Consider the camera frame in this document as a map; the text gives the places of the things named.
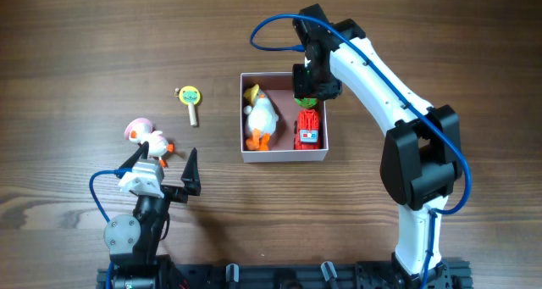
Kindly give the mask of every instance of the white box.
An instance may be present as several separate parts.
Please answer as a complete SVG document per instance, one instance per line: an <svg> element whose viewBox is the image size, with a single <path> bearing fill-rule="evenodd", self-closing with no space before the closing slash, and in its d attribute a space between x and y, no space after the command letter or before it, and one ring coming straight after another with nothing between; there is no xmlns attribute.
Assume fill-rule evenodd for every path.
<svg viewBox="0 0 542 289"><path fill-rule="evenodd" d="M248 102L243 98L245 89L260 85L274 105L279 116L277 130L269 141L269 151L246 150L245 120L243 108ZM293 161L322 161L329 150L328 125L325 113L325 102L318 102L317 110L320 113L322 149L294 150L294 122L301 111L301 107L294 100L291 73L242 73L241 74L241 154L245 163L257 162L293 162Z"/></svg>

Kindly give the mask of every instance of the wood grain surface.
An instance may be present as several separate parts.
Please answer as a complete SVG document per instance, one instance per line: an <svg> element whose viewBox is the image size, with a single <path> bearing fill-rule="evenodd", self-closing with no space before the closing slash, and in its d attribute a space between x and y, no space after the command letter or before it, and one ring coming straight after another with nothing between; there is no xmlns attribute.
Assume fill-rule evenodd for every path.
<svg viewBox="0 0 542 289"><path fill-rule="evenodd" d="M252 28L313 3L353 18L407 85L459 114L474 186L444 218L443 256L470 260L476 288L541 288L540 0L0 0L0 288L94 287L108 249L88 179L134 152L123 131L141 116L178 148L166 183L199 150L202 195L172 206L159 249L176 263L389 259L384 138L350 91L327 105L324 162L241 160L240 73L302 60L253 49ZM258 41L297 39L279 21ZM202 93L196 129L173 97L185 85ZM116 182L96 183L111 216L135 204Z"/></svg>

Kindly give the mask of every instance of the yellow lollipop toy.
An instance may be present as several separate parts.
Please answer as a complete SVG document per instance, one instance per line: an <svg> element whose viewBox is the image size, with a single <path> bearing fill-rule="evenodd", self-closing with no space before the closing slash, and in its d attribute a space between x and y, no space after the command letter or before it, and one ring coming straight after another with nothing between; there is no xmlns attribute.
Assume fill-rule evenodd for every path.
<svg viewBox="0 0 542 289"><path fill-rule="evenodd" d="M196 117L196 105L200 102L202 94L194 86L185 86L179 90L175 89L175 96L179 100L188 106L188 115L190 116L190 125L192 127L197 126L197 117Z"/></svg>

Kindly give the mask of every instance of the pink plush toy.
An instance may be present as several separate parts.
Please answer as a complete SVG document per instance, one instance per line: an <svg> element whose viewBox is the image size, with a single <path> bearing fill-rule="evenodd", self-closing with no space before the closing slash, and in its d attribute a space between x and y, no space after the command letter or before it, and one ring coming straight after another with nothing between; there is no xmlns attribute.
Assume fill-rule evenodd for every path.
<svg viewBox="0 0 542 289"><path fill-rule="evenodd" d="M161 131L152 131L152 122L148 119L134 119L126 127L124 138L136 144L149 143L149 157L158 158L162 167L168 167L162 156L175 150L174 144L169 144Z"/></svg>

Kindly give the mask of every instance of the blue hose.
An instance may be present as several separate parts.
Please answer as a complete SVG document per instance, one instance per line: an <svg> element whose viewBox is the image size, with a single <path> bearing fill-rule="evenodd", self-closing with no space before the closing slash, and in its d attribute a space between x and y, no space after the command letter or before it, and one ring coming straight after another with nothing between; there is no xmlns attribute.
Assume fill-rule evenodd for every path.
<svg viewBox="0 0 542 289"><path fill-rule="evenodd" d="M108 223L109 223L110 219L109 219L108 215L105 213L105 210L103 209L102 205L100 204L100 201L98 200L98 197L96 196L96 193L94 192L94 180L95 180L99 175L121 175L121 174L130 172L130 171L132 171L132 169L119 169L119 170L102 170L102 171L98 171L96 174L94 174L94 175L91 176L91 179L90 179L89 182L88 182L88 187L89 187L89 189L91 190L92 198L94 199L94 202L95 202L96 205L98 206L98 209L100 210L100 213L102 213L103 218L104 218ZM106 287L106 289L111 289L111 273L113 272L113 269L114 269L114 264L113 264L113 262L110 262L110 263L109 263L109 268L108 268L107 278L106 278L106 281L105 281L105 287Z"/></svg>
<svg viewBox="0 0 542 289"><path fill-rule="evenodd" d="M418 110L416 110L416 108L414 108L414 106L412 106L411 103L408 102L407 98L403 96L401 92L399 92L399 90L397 90L397 88L388 79L388 77L386 77L384 73L382 73L382 71L380 71L380 69L372 61L370 61L370 59L367 57L367 55L365 55L364 52L362 52L362 50L356 47L352 42L350 42L350 40L342 36L330 24L320 19L315 19L313 17L309 17L309 16L301 15L301 14L277 14L275 16L269 17L265 19L264 21L262 21L258 26L256 26L254 31L252 31L250 43L253 47L263 50L263 51L296 51L296 52L305 51L302 45L296 45L292 47L262 47L254 43L254 36L256 36L258 31L262 29L266 24L272 21L275 21L277 19L300 19L300 20L312 22L316 25L320 25L325 30L329 31L329 33L333 34L334 36L339 38L341 41L343 41L349 48L354 50L354 52L356 52L363 59L363 61L365 61L365 63L368 64L368 66L371 69L373 69L374 73L376 73L376 75L378 75L380 79L382 79L382 81L405 104L405 106L408 106L408 109L414 115L416 115L423 122L423 124L426 125L456 155L457 160L463 167L463 171L465 172L465 190L463 192L462 198L459 201L459 203L454 208L451 208L451 209L445 210L445 209L433 208L429 211L429 214L431 215L431 218L429 220L429 245L428 245L427 256L424 261L423 281L422 281L422 285L420 286L420 288L424 289L425 285L427 284L427 279L428 279L429 262L431 260L431 257L433 256L434 231L435 231L434 223L436 219L436 213L445 214L445 215L457 213L463 206L465 206L471 194L473 179L471 177L471 170L468 167L467 159L463 156L463 154L461 153L461 150L459 150L459 148L457 148L454 145L454 143L447 136L445 136L444 133L442 133L442 131L439 130L439 128L433 125L433 123L431 123L431 121L429 121L428 118L426 118L423 114L421 114Z"/></svg>

